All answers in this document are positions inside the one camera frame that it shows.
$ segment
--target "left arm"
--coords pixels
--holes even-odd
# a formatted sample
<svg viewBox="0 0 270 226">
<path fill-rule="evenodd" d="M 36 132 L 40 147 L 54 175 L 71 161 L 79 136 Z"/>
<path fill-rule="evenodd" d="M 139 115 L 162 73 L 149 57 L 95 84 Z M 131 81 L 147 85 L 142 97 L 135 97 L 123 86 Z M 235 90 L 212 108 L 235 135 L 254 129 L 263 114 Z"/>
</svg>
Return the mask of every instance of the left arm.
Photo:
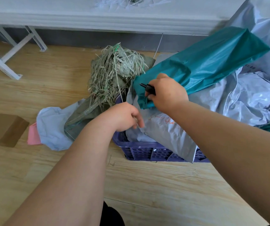
<svg viewBox="0 0 270 226">
<path fill-rule="evenodd" d="M 139 111 L 125 102 L 88 123 L 67 153 L 4 226 L 98 226 L 109 142 L 116 130 L 136 127 L 137 122 L 140 127 L 144 126 Z"/>
</svg>

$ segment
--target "white metal frame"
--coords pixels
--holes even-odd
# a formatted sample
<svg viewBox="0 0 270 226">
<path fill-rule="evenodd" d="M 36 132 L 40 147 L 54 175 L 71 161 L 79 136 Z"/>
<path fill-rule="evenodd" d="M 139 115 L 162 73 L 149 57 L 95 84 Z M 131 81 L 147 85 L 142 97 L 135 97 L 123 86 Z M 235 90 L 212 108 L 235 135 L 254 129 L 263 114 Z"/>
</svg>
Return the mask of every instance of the white metal frame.
<svg viewBox="0 0 270 226">
<path fill-rule="evenodd" d="M 41 51 L 45 51 L 47 49 L 46 44 L 43 42 L 43 40 L 40 38 L 34 27 L 31 26 L 25 26 L 25 29 L 29 33 L 24 39 L 22 39 L 18 44 L 12 39 L 12 37 L 4 30 L 3 27 L 0 26 L 0 34 L 11 44 L 13 45 L 13 48 L 6 53 L 1 59 L 0 59 L 0 70 L 3 71 L 7 76 L 9 76 L 11 79 L 19 80 L 22 75 L 16 74 L 12 69 L 10 69 L 5 62 L 8 61 L 15 53 L 17 53 L 25 44 L 29 42 L 32 38 L 34 41 L 38 44 Z"/>
</svg>

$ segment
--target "hand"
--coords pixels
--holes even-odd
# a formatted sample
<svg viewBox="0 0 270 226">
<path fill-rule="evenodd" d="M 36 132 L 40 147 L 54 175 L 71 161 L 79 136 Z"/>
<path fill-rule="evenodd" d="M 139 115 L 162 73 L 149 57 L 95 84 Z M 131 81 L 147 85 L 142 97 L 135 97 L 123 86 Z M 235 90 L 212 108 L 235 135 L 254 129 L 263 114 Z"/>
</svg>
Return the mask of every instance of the hand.
<svg viewBox="0 0 270 226">
<path fill-rule="evenodd" d="M 112 126 L 117 132 L 131 127 L 135 129 L 137 125 L 144 127 L 144 121 L 138 109 L 127 102 L 112 106 L 98 117 L 104 119 L 105 124 Z"/>
<path fill-rule="evenodd" d="M 170 111 L 173 111 L 178 105 L 188 101 L 184 87 L 166 74 L 160 73 L 149 84 L 155 87 L 156 96 L 148 92 L 145 96 L 154 102 L 159 111 L 165 114 L 169 115 Z"/>
</svg>

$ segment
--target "wire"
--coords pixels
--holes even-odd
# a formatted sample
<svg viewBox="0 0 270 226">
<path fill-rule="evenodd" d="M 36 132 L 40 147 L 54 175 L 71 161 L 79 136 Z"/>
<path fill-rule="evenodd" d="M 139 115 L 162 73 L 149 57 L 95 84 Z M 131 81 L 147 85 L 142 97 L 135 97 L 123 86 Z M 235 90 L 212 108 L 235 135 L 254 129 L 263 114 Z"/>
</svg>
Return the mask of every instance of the wire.
<svg viewBox="0 0 270 226">
<path fill-rule="evenodd" d="M 156 50 L 155 55 L 154 55 L 154 57 L 153 57 L 153 58 L 155 58 L 155 56 L 156 56 L 156 54 L 157 54 L 157 52 L 158 52 L 158 49 L 159 49 L 159 46 L 160 46 L 160 43 L 161 43 L 162 37 L 163 37 L 163 34 L 161 35 L 161 39 L 160 39 L 160 41 L 159 41 L 159 44 L 158 44 L 157 50 Z"/>
</svg>

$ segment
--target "pink paper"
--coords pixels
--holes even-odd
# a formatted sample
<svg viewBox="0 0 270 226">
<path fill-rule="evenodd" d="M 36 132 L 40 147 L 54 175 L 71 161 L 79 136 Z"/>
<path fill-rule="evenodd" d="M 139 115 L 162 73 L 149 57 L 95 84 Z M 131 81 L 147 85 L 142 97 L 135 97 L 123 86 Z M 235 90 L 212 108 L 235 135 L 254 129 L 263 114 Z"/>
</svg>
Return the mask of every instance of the pink paper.
<svg viewBox="0 0 270 226">
<path fill-rule="evenodd" d="M 28 145 L 41 144 L 41 140 L 40 140 L 40 136 L 39 136 L 39 133 L 38 133 L 38 128 L 37 128 L 37 123 L 36 122 L 29 126 L 27 144 Z"/>
</svg>

